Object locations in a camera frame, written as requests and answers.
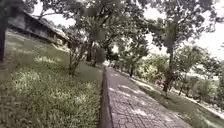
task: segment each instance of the brick pathway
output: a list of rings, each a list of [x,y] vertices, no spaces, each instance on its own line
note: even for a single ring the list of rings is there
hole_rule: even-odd
[[[114,128],[191,128],[128,78],[110,68],[106,75]]]

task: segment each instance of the grass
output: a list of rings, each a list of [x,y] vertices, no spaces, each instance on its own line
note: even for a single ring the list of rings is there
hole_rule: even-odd
[[[8,34],[0,65],[1,128],[96,128],[102,73],[49,44]]]
[[[161,89],[153,85],[139,87],[194,128],[224,128],[224,120],[195,103],[172,93],[165,97]]]

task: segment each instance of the tree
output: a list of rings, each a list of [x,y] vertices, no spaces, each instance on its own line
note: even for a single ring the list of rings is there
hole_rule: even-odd
[[[222,72],[222,76],[219,79],[219,87],[217,88],[217,99],[219,106],[224,109],[224,72]]]
[[[0,62],[4,60],[5,34],[8,27],[8,19],[15,17],[20,10],[28,10],[22,0],[0,1]]]
[[[199,78],[196,77],[196,76],[191,76],[189,79],[188,79],[188,82],[187,82],[187,85],[186,85],[186,96],[189,97],[189,92],[191,89],[194,88],[194,86],[197,84],[197,82],[199,81]]]
[[[199,103],[201,100],[208,98],[213,91],[214,87],[212,86],[212,82],[208,79],[200,80],[194,88],[194,93],[196,94]]]
[[[206,79],[212,79],[214,76],[222,74],[222,63],[215,57],[205,56],[201,65],[201,68],[196,67],[196,71]]]
[[[29,1],[32,7],[38,3],[38,0]],[[42,10],[40,14],[36,16],[39,20],[45,16],[54,14],[62,14],[66,17],[71,17],[83,8],[82,4],[77,0],[40,0],[40,3],[42,4]]]
[[[110,61],[110,64],[111,64],[112,61],[118,61],[119,60],[118,53],[114,53],[111,49],[112,48],[108,48],[107,49],[107,54],[106,54],[106,59]]]
[[[141,33],[136,33],[131,38],[123,40],[123,43],[118,43],[119,57],[124,60],[130,76],[133,75],[137,62],[148,55],[147,45],[148,41]]]
[[[150,66],[153,66],[156,68],[155,76],[153,80],[156,80],[158,78],[163,78],[166,74],[166,70],[168,68],[168,57],[165,55],[159,55],[159,54],[152,54],[148,60],[146,60],[146,71],[151,70]]]
[[[174,51],[180,44],[189,38],[199,38],[203,31],[213,31],[216,21],[216,13],[212,7],[212,0],[158,0],[151,1],[151,6],[166,14],[166,19],[158,20],[158,24],[164,28],[163,33],[153,35],[154,44],[158,47],[165,46],[169,56],[169,68],[163,91],[167,92],[173,81]],[[202,16],[203,12],[210,12],[211,24],[205,28]]]
[[[69,74],[74,75],[79,62],[82,60],[86,51],[85,35],[78,29],[69,28],[66,32],[70,38],[70,63],[69,63]]]
[[[96,64],[102,64],[106,60],[106,52],[105,50],[100,47],[95,45],[93,47],[93,67],[96,67]]]
[[[176,55],[176,68],[179,72],[182,72],[184,74],[184,84],[182,84],[182,87],[180,89],[179,95],[181,95],[182,90],[184,89],[184,86],[187,86],[187,96],[190,91],[190,86],[193,86],[193,83],[190,79],[187,78],[187,73],[192,69],[194,66],[197,66],[199,63],[201,63],[203,58],[203,49],[198,46],[185,46],[182,49],[179,50],[179,52]]]
[[[156,28],[144,19],[144,6],[147,0],[94,0],[88,2],[86,14],[79,16],[76,26],[88,33],[87,61],[91,61],[91,51],[94,43],[98,43],[105,50],[115,38],[126,34],[133,34],[131,28],[141,28],[149,32],[149,28]]]

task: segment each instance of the tree branch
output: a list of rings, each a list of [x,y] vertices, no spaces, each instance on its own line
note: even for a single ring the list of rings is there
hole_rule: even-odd
[[[182,21],[180,21],[180,23],[178,23],[178,25],[184,23],[188,18],[190,18],[190,17],[191,17],[192,15],[194,15],[196,12],[197,12],[197,10],[195,10],[195,11],[193,11],[191,14],[187,15]]]

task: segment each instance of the sunlight patch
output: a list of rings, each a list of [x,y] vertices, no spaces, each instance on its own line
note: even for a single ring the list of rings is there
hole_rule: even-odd
[[[56,64],[56,62],[53,59],[47,58],[46,56],[38,56],[34,59],[36,62],[46,62],[51,64]]]
[[[18,53],[22,53],[22,54],[33,54],[33,51],[27,51],[27,50],[22,50],[22,49],[18,49],[18,48],[12,48],[13,51],[16,51]]]
[[[65,100],[71,97],[69,93],[62,92],[58,89],[52,92],[50,96],[54,99],[59,99],[59,100]]]
[[[14,81],[15,88],[19,91],[28,90],[31,82],[40,80],[40,76],[37,72],[28,71],[18,73],[19,78]]]
[[[81,94],[80,96],[76,97],[76,102],[77,102],[78,104],[81,104],[81,103],[83,103],[83,102],[86,102],[86,95]]]

